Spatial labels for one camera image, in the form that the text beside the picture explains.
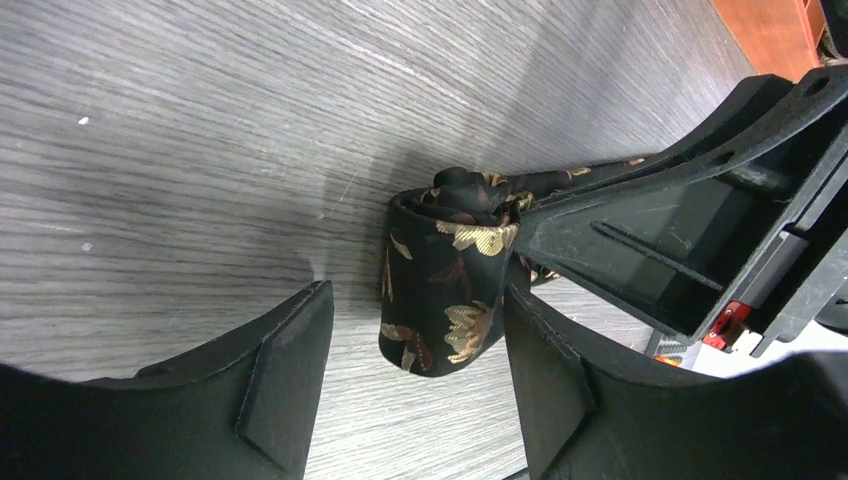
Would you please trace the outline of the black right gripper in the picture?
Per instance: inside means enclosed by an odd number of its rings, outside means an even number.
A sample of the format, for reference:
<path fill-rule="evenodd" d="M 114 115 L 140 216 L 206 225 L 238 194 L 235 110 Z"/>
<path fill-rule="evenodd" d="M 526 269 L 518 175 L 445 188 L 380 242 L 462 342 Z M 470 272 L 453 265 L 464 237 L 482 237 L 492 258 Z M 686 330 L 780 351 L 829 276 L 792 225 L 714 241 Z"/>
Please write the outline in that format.
<path fill-rule="evenodd" d="M 636 169 L 540 201 L 516 249 L 682 342 L 724 326 L 690 346 L 653 332 L 646 356 L 672 366 L 845 353 L 846 153 L 845 67 L 751 76 Z"/>

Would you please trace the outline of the black gold floral tie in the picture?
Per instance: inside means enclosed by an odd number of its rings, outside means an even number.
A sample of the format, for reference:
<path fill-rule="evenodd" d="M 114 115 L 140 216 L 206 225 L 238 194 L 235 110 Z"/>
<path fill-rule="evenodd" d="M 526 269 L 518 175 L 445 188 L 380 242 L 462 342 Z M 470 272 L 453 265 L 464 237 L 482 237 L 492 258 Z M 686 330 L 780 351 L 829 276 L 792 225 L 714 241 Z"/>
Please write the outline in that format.
<path fill-rule="evenodd" d="M 453 167 L 393 196 L 386 221 L 379 348 L 424 377 L 459 371 L 504 335 L 504 290 L 557 273 L 515 250 L 522 216 L 556 194 L 642 164 L 631 159 L 522 175 Z"/>

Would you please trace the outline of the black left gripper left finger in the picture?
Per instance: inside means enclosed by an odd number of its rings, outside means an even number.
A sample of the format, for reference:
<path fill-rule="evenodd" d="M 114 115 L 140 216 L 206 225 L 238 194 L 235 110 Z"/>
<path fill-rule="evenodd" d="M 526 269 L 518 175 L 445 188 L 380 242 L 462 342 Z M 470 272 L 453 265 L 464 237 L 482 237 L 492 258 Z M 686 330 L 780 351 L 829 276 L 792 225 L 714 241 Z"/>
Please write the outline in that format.
<path fill-rule="evenodd" d="M 1 369 L 5 479 L 300 479 L 333 330 L 314 282 L 130 378 Z"/>

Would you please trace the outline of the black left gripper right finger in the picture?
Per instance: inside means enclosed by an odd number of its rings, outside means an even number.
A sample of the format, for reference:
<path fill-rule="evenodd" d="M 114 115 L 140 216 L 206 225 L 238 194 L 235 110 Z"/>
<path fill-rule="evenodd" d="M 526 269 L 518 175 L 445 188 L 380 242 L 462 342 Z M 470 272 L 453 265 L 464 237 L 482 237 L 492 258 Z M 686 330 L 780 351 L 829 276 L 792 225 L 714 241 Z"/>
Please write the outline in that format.
<path fill-rule="evenodd" d="M 813 351 L 720 379 L 669 366 L 505 294 L 533 479 L 843 479 L 847 356 Z"/>

